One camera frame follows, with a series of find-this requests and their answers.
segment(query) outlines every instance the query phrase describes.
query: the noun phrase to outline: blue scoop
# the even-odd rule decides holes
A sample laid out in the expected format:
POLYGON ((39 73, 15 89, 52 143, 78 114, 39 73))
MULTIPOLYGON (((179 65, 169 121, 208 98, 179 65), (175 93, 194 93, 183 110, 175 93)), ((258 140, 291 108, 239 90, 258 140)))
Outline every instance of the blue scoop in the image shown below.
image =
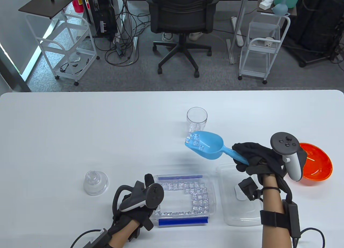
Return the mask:
POLYGON ((224 152, 233 159, 248 165, 247 159, 235 150, 227 148, 221 136, 214 133, 204 131, 194 132, 185 140, 185 146, 206 159, 218 159, 224 152))

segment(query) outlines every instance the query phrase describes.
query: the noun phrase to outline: scoop handle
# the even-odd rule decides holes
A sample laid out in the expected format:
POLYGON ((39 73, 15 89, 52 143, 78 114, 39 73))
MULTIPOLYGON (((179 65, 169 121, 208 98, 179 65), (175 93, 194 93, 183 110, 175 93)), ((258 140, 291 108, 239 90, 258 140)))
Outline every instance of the scoop handle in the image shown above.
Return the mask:
POLYGON ((241 163, 249 166, 247 159, 245 159, 243 156, 241 156, 238 152, 236 152, 235 150, 229 149, 226 146, 223 146, 221 151, 225 154, 227 154, 228 156, 232 157, 233 159, 235 159, 236 161, 240 161, 241 163))

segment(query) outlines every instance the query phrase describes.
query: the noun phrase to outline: forearm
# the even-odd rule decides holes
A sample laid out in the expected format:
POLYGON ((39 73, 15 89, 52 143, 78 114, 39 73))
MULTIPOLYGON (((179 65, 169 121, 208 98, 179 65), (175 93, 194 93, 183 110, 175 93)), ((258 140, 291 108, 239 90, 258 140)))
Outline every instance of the forearm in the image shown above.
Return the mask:
POLYGON ((138 228, 140 224, 132 220, 128 225, 126 225, 121 231, 112 235, 112 239, 109 245, 113 248, 123 248, 124 244, 127 242, 129 236, 138 228))
MULTIPOLYGON (((263 179, 264 187, 278 187, 274 176, 265 176, 263 179)), ((264 210, 274 211, 284 214, 282 200, 279 191, 266 189, 263 193, 264 210)), ((290 248, 291 240, 289 231, 286 228, 263 226, 262 248, 290 248)))

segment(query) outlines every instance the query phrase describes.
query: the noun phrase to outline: gray carpet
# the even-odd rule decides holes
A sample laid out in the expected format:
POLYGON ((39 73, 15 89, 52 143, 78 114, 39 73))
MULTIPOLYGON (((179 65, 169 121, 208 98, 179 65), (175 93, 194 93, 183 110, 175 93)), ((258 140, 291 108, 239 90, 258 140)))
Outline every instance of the gray carpet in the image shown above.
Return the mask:
MULTIPOLYGON (((238 11, 240 2, 219 2, 215 15, 214 29, 233 32, 230 16, 238 11)), ((249 2, 247 12, 256 7, 256 2, 249 2)), ((148 13, 143 1, 130 2, 131 12, 148 13)), ((244 18, 242 34, 246 35, 248 24, 256 12, 244 18)), ((103 51, 98 51, 100 60, 96 60, 85 75, 79 80, 79 86, 74 86, 74 80, 61 77, 55 80, 45 59, 41 56, 28 79, 28 86, 34 92, 66 92, 66 91, 199 91, 199 90, 274 90, 274 89, 338 89, 344 91, 344 72, 338 65, 324 61, 318 64, 300 68, 297 61, 283 48, 268 76, 268 84, 252 77, 237 80, 239 64, 230 65, 225 39, 232 34, 214 31, 204 34, 197 43, 212 46, 213 55, 207 57, 206 51, 190 50, 199 66, 200 77, 193 77, 193 66, 184 54, 177 54, 163 66, 163 74, 157 74, 157 64, 168 53, 165 47, 158 47, 155 54, 152 42, 161 41, 161 34, 154 34, 148 27, 139 36, 139 59, 127 67, 115 67, 104 60, 103 51)), ((60 41, 67 39, 67 32, 62 33, 60 41)), ((90 46, 90 40, 84 41, 84 46, 90 46)), ((107 49, 109 42, 97 38, 96 44, 101 49, 107 49)), ((235 47, 235 58, 238 61, 240 48, 235 47)), ((56 63, 58 56, 49 54, 56 63)), ((114 63, 120 60, 113 54, 110 60, 114 63)))

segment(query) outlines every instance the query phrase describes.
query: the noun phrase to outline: white shelf cart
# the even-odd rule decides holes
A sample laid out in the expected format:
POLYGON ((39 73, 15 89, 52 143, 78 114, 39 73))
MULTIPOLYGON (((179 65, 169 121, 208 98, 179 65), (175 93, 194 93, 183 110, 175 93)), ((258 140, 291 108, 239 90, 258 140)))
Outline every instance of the white shelf cart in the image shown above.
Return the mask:
POLYGON ((266 79, 288 32, 290 18, 268 13, 260 13, 257 16, 250 22, 248 36, 241 50, 238 80, 242 80, 242 75, 249 75, 261 77, 263 84, 267 84, 266 79), (277 23, 255 21, 259 15, 271 16, 276 19, 277 23), (280 37, 279 24, 282 18, 286 19, 287 25, 282 37, 280 37))
POLYGON ((29 16, 37 16, 37 17, 43 17, 43 18, 46 18, 46 17, 35 15, 35 14, 26 14, 26 22, 33 36, 35 37, 38 43, 38 46, 40 47, 42 54, 45 57, 55 79, 58 80, 60 76, 70 78, 75 81, 74 85, 78 86, 79 85, 78 80, 81 79, 81 77, 84 75, 87 69, 91 66, 94 60, 100 59, 100 57, 97 55, 96 47, 94 44, 94 40, 92 38, 92 34, 89 28, 88 22, 81 16, 66 14, 63 11, 61 11, 55 17, 64 20, 64 22, 60 26, 58 26, 47 38, 40 38, 36 35, 35 31, 33 30, 33 27, 31 26, 29 18, 28 18, 29 16), (84 24, 77 25, 77 24, 68 23, 67 16, 79 18, 84 22, 84 24), (65 29, 68 30, 70 39, 73 43, 72 47, 70 48, 64 47, 61 43, 54 40, 65 29), (81 32, 81 37, 78 40, 73 38, 70 31, 71 29, 75 29, 81 32), (80 48, 81 42, 87 36, 89 36, 91 40, 93 50, 80 48), (63 57, 57 63, 57 65, 53 67, 45 52, 53 52, 57 54, 62 54, 63 57))

